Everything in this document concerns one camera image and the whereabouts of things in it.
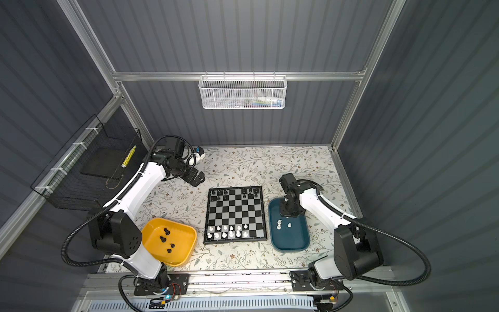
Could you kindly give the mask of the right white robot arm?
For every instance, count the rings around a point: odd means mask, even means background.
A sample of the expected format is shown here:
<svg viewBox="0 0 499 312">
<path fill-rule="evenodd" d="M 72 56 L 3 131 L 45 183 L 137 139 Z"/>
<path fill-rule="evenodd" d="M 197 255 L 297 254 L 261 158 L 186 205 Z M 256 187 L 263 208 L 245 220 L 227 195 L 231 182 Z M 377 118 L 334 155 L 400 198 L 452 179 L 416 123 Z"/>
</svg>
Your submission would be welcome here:
<svg viewBox="0 0 499 312">
<path fill-rule="evenodd" d="M 339 209 L 322 195 L 313 181 L 282 175 L 279 183 L 285 194 L 279 206 L 282 217 L 311 213 L 333 234 L 333 255 L 313 261 L 307 271 L 312 287 L 322 287 L 329 279 L 354 280 L 383 265 L 384 259 L 375 231 L 359 226 L 356 217 Z"/>
</svg>

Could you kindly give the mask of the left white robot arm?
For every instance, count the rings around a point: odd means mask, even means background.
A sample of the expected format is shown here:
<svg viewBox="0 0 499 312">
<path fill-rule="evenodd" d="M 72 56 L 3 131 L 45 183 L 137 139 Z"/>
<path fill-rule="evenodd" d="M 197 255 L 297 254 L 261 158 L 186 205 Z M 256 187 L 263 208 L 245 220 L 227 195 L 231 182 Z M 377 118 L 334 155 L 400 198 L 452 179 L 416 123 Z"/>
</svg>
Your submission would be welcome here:
<svg viewBox="0 0 499 312">
<path fill-rule="evenodd" d="M 105 212 L 88 225 L 92 246 L 105 252 L 109 260 L 123 264 L 155 292 L 168 290 L 170 278 L 166 265 L 144 246 L 135 216 L 150 192 L 165 178 L 181 178 L 192 186 L 204 182 L 204 173 L 195 168 L 204 157 L 201 147 L 192 149 L 186 157 L 180 148 L 149 151 L 136 174 L 103 206 Z"/>
</svg>

